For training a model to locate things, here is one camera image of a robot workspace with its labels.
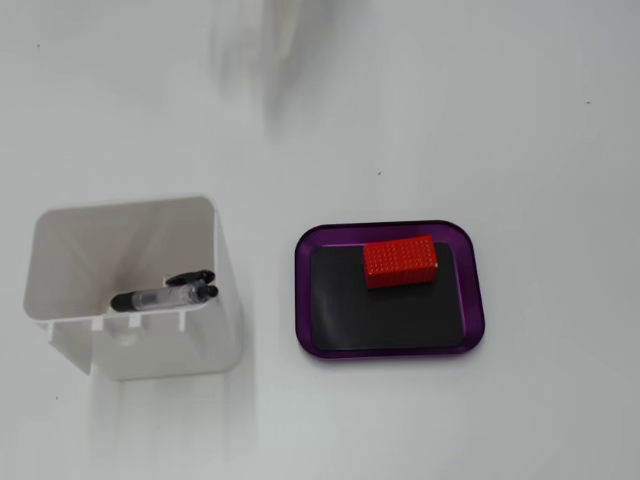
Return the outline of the white movable gripper finger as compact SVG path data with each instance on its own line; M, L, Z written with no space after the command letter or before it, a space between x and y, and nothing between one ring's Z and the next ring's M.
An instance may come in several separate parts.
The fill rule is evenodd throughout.
M265 75L289 57L302 5L300 0L240 2L241 45L252 75Z

